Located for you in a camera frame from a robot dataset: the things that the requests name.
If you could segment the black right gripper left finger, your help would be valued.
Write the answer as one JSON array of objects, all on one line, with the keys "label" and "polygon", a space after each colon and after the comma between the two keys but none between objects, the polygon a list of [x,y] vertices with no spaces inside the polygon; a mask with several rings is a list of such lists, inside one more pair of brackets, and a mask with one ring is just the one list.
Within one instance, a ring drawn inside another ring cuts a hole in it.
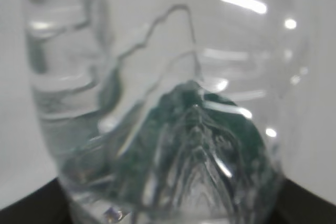
[{"label": "black right gripper left finger", "polygon": [[2,224],[73,223],[57,179],[1,210]]}]

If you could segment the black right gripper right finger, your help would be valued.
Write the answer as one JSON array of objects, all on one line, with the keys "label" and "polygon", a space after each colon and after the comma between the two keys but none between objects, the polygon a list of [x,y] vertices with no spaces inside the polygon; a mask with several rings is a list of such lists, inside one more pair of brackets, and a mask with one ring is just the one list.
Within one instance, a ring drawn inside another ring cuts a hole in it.
[{"label": "black right gripper right finger", "polygon": [[335,224],[335,206],[287,179],[270,223]]}]

